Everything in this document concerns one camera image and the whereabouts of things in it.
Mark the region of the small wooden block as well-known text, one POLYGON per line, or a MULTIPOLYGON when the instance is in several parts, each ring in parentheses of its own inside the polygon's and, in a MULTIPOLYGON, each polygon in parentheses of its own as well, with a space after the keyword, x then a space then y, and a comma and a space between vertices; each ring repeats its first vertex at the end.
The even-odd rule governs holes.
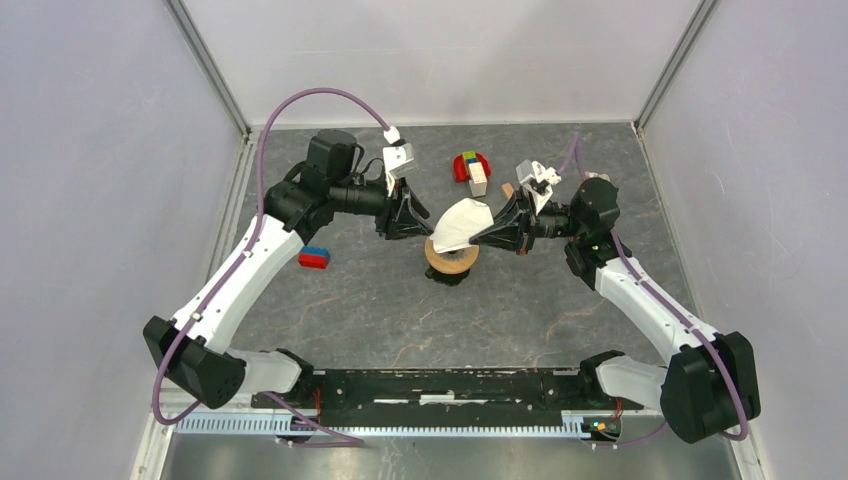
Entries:
POLYGON ((504 183, 501 185, 501 190, 507 200, 512 198, 515 193, 515 189, 511 183, 504 183))

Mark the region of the white paper coffee filter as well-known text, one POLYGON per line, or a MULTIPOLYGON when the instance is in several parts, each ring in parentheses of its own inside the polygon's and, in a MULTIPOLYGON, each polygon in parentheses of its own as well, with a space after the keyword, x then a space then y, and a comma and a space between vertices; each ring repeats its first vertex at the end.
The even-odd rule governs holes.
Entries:
POLYGON ((465 198, 441 216, 429 239, 436 253, 461 250, 470 247, 470 239, 493 224, 493 215, 487 204, 465 198))

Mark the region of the orange coffee filter box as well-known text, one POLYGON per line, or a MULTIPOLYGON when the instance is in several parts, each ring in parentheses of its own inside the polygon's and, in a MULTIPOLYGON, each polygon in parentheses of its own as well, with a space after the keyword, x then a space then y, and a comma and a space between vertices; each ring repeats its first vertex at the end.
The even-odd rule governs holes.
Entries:
POLYGON ((590 172, 590 171, 587 171, 587 172, 585 172, 585 178, 586 178, 586 179, 590 179, 590 178, 600 178, 600 179, 602 179, 602 180, 604 180, 604 181, 610 182, 610 177, 609 177, 609 175, 608 175, 608 174, 605 174, 605 173, 597 173, 597 172, 590 172))

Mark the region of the red and blue block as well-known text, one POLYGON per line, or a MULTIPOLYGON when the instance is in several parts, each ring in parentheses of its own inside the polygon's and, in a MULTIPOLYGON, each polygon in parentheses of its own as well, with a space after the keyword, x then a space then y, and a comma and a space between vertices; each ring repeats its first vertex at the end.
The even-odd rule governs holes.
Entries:
POLYGON ((297 261, 304 268, 325 270, 331 262, 331 254, 325 248, 304 246, 298 253, 297 261))

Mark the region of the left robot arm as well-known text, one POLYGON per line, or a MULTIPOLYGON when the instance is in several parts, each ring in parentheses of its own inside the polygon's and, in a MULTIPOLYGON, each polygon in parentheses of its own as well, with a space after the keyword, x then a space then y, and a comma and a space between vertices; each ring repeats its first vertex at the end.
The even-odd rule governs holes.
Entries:
POLYGON ((357 169, 364 149, 353 135, 327 129, 310 139, 305 159, 266 191, 245 236, 207 284, 171 317, 154 316, 144 326, 157 385, 168 379, 210 409, 239 393, 272 391, 295 408, 312 399, 314 381, 294 355, 237 351, 231 342, 274 276, 336 214, 372 217, 386 240, 432 233, 428 211, 404 178, 414 148, 395 130, 386 135, 392 142, 372 180, 357 169))

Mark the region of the round wooden dripper holder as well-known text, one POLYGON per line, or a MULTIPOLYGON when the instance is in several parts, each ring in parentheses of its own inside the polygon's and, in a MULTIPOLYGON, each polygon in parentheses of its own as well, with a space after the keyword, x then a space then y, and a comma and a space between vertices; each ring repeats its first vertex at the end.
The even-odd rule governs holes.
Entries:
POLYGON ((428 264, 437 272, 446 275, 458 275, 469 271, 477 262, 480 247, 471 245, 459 250, 437 253, 434 242, 427 239, 424 245, 425 258, 428 264))

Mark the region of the white stacked block tower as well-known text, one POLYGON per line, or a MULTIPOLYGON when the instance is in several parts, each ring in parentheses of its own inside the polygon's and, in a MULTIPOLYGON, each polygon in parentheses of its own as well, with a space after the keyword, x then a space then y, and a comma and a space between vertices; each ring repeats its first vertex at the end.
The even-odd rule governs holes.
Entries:
POLYGON ((462 154, 462 162, 466 171, 466 181, 473 198, 480 198, 486 194, 488 185, 488 174, 485 163, 476 152, 466 151, 462 154))

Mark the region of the clear glass dripper cone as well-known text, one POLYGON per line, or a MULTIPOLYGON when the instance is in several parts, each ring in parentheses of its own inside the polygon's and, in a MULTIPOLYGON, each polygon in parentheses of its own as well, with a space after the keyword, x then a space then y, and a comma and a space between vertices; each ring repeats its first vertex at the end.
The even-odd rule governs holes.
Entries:
POLYGON ((476 246, 467 246, 465 248, 446 250, 438 253, 440 258, 450 262, 459 262, 463 259, 474 257, 477 254, 478 248, 476 246))

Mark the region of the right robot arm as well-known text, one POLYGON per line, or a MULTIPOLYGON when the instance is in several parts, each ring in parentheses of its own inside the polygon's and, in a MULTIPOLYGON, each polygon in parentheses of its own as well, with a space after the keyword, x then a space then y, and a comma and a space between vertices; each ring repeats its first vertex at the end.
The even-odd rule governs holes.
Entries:
POLYGON ((538 207, 535 193, 515 191, 471 244, 525 254, 537 239, 564 239, 571 272, 616 306, 664 362, 649 365, 620 351, 590 357, 580 364, 580 400, 602 408, 617 398, 655 410, 689 444, 713 435, 745 440, 761 413, 750 341, 700 320, 647 274, 615 230, 620 209, 611 182, 583 180, 568 204, 538 207))

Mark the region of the black coffee server base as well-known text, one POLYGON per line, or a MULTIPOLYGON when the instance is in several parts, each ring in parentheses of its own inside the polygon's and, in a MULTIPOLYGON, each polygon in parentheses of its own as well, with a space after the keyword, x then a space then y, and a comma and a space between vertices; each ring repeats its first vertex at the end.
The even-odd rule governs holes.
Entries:
POLYGON ((443 272, 441 272, 441 271, 439 271, 439 270, 437 270, 433 267, 429 267, 425 271, 425 276, 428 279, 430 279, 430 280, 432 280, 432 281, 434 281, 438 284, 446 285, 446 286, 449 286, 449 287, 454 287, 454 286, 461 284, 469 275, 470 275, 469 270, 465 270, 465 271, 460 272, 460 273, 449 274, 449 273, 443 273, 443 272))

